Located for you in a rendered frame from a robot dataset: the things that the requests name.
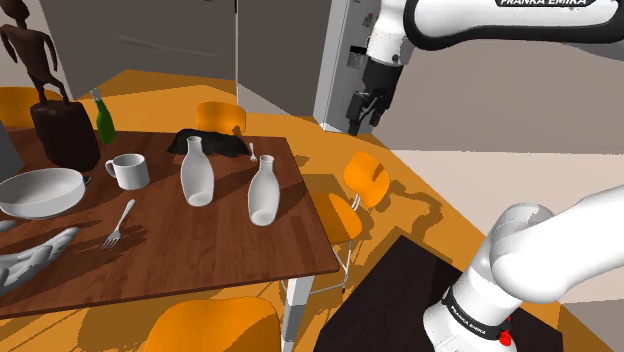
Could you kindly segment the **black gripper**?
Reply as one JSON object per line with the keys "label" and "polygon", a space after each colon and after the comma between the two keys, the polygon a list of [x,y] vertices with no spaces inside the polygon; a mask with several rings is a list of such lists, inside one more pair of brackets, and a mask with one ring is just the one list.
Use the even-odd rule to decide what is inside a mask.
{"label": "black gripper", "polygon": [[353,93],[346,112],[350,135],[358,134],[365,105],[368,100],[372,101],[374,98],[375,101],[370,106],[369,124],[373,127],[378,126],[383,113],[387,110],[386,100],[393,99],[402,71],[402,66],[389,66],[368,58],[362,77],[364,92]]}

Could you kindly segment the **white vase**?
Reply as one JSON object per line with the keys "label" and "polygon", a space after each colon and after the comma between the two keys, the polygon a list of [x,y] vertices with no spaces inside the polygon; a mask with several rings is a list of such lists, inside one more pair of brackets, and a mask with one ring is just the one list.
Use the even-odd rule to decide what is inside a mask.
{"label": "white vase", "polygon": [[274,157],[262,155],[258,172],[248,191],[248,212],[251,222],[257,226],[270,225],[277,214],[280,185],[273,170]]}
{"label": "white vase", "polygon": [[187,203],[202,207],[213,200],[214,172],[202,149],[202,138],[187,138],[187,154],[181,166],[181,185]]}

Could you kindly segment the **dark brown figure statue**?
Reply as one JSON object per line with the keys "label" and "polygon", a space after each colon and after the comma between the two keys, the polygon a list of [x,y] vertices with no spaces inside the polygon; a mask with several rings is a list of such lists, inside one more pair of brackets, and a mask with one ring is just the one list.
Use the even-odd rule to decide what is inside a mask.
{"label": "dark brown figure statue", "polygon": [[38,102],[29,107],[35,132],[55,165],[87,172],[100,160],[95,132],[84,106],[69,100],[64,84],[52,73],[58,58],[51,37],[30,29],[23,0],[0,0],[0,10],[15,23],[0,26],[0,42],[9,57],[25,66]]}

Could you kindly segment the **brown wooden table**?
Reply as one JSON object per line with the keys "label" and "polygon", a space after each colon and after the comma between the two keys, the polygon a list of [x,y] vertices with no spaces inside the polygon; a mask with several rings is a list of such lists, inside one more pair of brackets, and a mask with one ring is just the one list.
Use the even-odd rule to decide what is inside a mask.
{"label": "brown wooden table", "polygon": [[[114,304],[232,286],[286,280],[283,352],[291,352],[314,278],[339,266],[283,137],[254,137],[274,157],[280,203],[268,226],[248,214],[249,184],[258,166],[247,156],[215,156],[213,201],[192,207],[180,181],[181,157],[167,151],[169,133],[121,132],[100,146],[103,160],[138,153],[150,183],[122,190],[102,166],[90,172],[82,200],[62,216],[22,221],[0,233],[0,254],[38,245],[60,231],[80,231],[59,259],[32,281],[0,297],[0,319]],[[102,250],[129,200],[136,202],[121,237]]]}

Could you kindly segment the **black cloth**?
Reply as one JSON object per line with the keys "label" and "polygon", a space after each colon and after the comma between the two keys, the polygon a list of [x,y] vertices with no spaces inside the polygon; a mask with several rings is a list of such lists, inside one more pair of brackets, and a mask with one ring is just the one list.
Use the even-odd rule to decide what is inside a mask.
{"label": "black cloth", "polygon": [[182,129],[177,132],[167,151],[172,154],[185,155],[187,138],[191,136],[201,138],[202,151],[206,155],[217,154],[233,158],[250,154],[248,147],[238,136],[196,129]]}

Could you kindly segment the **dark robot stand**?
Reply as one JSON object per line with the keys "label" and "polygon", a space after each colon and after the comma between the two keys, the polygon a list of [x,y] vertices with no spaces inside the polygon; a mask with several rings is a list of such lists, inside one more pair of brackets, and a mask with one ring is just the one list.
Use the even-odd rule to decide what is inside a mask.
{"label": "dark robot stand", "polygon": [[322,328],[314,352],[434,352],[423,313],[460,275],[399,237]]}

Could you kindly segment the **grey elongated object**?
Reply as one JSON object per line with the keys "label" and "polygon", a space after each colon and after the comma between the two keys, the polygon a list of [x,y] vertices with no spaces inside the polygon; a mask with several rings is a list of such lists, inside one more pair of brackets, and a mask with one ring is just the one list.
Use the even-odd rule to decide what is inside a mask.
{"label": "grey elongated object", "polygon": [[0,255],[0,297],[30,281],[55,261],[79,231],[77,226],[69,227],[41,245],[19,253]]}

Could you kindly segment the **green bottle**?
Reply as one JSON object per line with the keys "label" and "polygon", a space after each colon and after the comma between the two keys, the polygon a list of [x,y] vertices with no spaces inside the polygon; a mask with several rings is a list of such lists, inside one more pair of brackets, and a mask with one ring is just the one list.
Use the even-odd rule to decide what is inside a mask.
{"label": "green bottle", "polygon": [[93,88],[90,90],[90,93],[93,96],[94,102],[98,109],[96,126],[100,140],[103,144],[110,144],[116,137],[116,131],[111,114],[102,100],[100,89]]}

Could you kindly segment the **white bowl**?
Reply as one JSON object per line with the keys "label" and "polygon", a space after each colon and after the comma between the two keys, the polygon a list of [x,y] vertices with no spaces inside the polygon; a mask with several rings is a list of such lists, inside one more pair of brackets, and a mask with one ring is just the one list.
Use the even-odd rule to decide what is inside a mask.
{"label": "white bowl", "polygon": [[21,219],[44,219],[66,212],[83,198],[88,182],[76,170],[45,168],[0,183],[0,210]]}

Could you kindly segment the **orange chair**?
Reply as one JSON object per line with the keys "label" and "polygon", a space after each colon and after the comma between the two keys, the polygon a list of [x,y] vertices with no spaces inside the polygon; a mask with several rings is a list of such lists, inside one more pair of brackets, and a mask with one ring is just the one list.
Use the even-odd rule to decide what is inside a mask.
{"label": "orange chair", "polygon": [[158,318],[143,352],[281,352],[280,322],[259,297],[186,301]]}
{"label": "orange chair", "polygon": [[343,180],[348,188],[355,192],[351,203],[335,193],[314,193],[310,197],[317,214],[323,223],[329,243],[348,244],[347,258],[343,261],[335,249],[332,249],[338,263],[344,271],[340,284],[311,291],[321,293],[334,288],[341,288],[345,293],[349,278],[353,240],[363,230],[363,224],[356,211],[361,203],[372,210],[389,190],[390,178],[384,166],[373,156],[363,151],[356,151],[344,169]]}
{"label": "orange chair", "polygon": [[205,101],[196,108],[196,128],[202,131],[240,136],[246,120],[246,111],[236,104]]}

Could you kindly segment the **grey flat box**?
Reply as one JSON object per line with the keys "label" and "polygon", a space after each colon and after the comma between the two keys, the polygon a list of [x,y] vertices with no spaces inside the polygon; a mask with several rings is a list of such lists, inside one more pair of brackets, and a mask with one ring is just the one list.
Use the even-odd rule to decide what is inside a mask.
{"label": "grey flat box", "polygon": [[24,164],[0,121],[0,183],[18,173]]}

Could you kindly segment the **white refrigerator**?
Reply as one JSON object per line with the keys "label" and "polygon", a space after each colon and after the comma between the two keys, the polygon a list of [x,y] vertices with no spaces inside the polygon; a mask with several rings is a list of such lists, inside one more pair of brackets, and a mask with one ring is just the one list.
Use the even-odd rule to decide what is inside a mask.
{"label": "white refrigerator", "polygon": [[313,116],[324,131],[347,133],[352,95],[362,91],[367,39],[380,0],[332,0]]}

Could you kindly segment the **white mug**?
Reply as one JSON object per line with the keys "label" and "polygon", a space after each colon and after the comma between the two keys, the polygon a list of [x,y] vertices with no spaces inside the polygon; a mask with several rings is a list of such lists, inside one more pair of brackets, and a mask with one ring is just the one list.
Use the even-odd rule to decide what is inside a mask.
{"label": "white mug", "polygon": [[138,190],[150,183],[146,159],[141,154],[123,154],[105,163],[106,171],[123,190]]}

